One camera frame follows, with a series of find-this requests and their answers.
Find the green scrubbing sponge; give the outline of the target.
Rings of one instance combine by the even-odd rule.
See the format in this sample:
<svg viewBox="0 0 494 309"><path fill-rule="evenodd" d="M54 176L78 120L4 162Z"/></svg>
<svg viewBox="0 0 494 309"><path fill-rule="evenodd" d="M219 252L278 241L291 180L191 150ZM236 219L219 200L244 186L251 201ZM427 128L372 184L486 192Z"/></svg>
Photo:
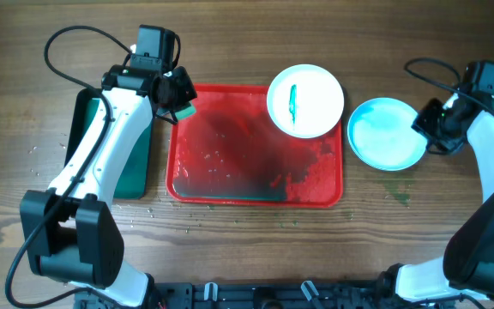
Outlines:
<svg viewBox="0 0 494 309"><path fill-rule="evenodd" d="M196 108L195 106L191 103L188 102L184 106L181 106L175 113L175 117L177 121L186 119L188 117L193 116L196 113Z"/></svg>

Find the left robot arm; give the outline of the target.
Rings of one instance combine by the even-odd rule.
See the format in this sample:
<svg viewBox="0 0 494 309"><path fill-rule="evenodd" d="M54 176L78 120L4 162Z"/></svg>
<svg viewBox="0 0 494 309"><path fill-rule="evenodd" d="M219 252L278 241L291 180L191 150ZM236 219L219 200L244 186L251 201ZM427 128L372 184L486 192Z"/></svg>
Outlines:
<svg viewBox="0 0 494 309"><path fill-rule="evenodd" d="M154 303L154 279L124 260L124 240L111 204L130 154L154 119L176 124L196 98L182 66L167 72L115 66L96 92L99 110L64 169L44 191L20 203L25 242L6 279L8 301L17 266L26 258L37 276L74 285L84 294L125 308Z"/></svg>

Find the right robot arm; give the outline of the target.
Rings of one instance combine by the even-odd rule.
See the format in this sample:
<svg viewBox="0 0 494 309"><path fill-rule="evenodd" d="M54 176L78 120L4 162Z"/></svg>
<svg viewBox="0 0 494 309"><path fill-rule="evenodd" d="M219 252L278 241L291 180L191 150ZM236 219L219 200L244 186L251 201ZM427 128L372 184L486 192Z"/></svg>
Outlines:
<svg viewBox="0 0 494 309"><path fill-rule="evenodd" d="M446 149L469 143L476 156L483 203L453 235L443 257L396 264L373 285L379 306L449 306L483 294L494 301L494 100L431 100L415 120L416 131Z"/></svg>

